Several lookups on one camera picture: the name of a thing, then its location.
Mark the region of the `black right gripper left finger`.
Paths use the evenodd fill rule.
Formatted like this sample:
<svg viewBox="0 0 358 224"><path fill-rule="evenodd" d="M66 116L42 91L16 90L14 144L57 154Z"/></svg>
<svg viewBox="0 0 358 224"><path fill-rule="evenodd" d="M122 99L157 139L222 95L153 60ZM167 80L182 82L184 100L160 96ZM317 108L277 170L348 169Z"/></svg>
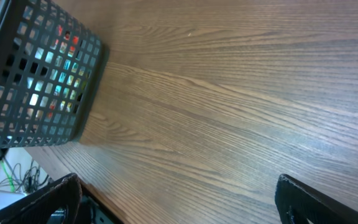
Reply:
<svg viewBox="0 0 358 224"><path fill-rule="evenodd" d="M80 178L71 173L1 209L0 223L47 223L60 208L65 210L62 222L74 223L81 198Z"/></svg>

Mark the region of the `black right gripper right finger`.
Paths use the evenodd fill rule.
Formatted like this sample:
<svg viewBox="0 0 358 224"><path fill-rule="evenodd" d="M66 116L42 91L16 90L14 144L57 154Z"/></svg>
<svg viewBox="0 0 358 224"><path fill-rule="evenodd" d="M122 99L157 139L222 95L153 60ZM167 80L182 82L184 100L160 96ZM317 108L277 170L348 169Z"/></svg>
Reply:
<svg viewBox="0 0 358 224"><path fill-rule="evenodd" d="M287 174L280 174L275 204L282 223L358 223L358 212Z"/></svg>

